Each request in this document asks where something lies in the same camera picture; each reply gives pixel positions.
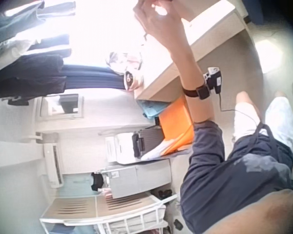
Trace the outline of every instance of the gray shirt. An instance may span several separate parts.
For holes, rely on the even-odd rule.
[[[291,164],[278,162],[270,156],[270,141],[260,135],[251,153],[244,155],[251,136],[239,140],[234,155],[225,161],[222,131],[206,121],[195,125],[193,155],[181,187],[181,208],[189,229],[203,233],[220,219],[265,195],[292,189]],[[278,143],[282,158],[293,154]]]

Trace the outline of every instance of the cable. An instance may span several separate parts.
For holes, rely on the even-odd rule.
[[[223,109],[222,109],[222,106],[221,106],[221,95],[220,95],[220,93],[219,93],[218,95],[219,95],[219,108],[220,108],[220,111],[221,111],[221,112],[230,112],[230,111],[236,111],[236,112],[239,112],[239,113],[241,113],[241,114],[243,114],[243,115],[249,117],[251,120],[253,120],[254,123],[255,123],[255,127],[257,127],[257,123],[256,123],[256,121],[255,121],[251,116],[249,116],[249,115],[247,115],[247,114],[245,114],[245,113],[243,113],[243,112],[241,112],[241,111],[235,110],[235,109],[223,110]]]
[[[253,120],[253,122],[255,123],[255,127],[257,127],[257,123],[256,123],[256,121],[255,121],[251,116],[249,116],[249,115],[247,115],[247,114],[245,114],[245,113],[243,113],[243,112],[241,112],[241,111],[235,110],[235,109],[223,110],[223,108],[221,107],[221,95],[220,95],[220,93],[219,93],[218,95],[219,95],[219,108],[220,108],[220,112],[230,112],[230,111],[236,111],[236,112],[239,112],[239,113],[241,113],[241,114],[243,114],[243,115],[249,117],[251,120]]]

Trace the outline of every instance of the sleeve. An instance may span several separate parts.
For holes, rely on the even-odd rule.
[[[216,123],[212,121],[196,123],[194,133],[193,154],[189,159],[186,177],[192,174],[196,177],[201,173],[206,174],[213,166],[225,161],[222,131]]]

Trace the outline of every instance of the air conditioner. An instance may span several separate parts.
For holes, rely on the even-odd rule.
[[[50,186],[59,188],[63,186],[63,175],[61,173],[62,161],[57,143],[43,144],[43,153]]]

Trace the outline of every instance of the knee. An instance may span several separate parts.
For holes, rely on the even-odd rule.
[[[240,93],[237,94],[236,96],[236,103],[240,103],[240,102],[247,102],[247,103],[252,103],[249,94],[245,91],[242,91]]]
[[[274,93],[274,97],[275,98],[278,98],[278,97],[285,97],[285,98],[287,98],[287,95],[284,92],[282,92],[282,91],[277,91],[277,92]]]

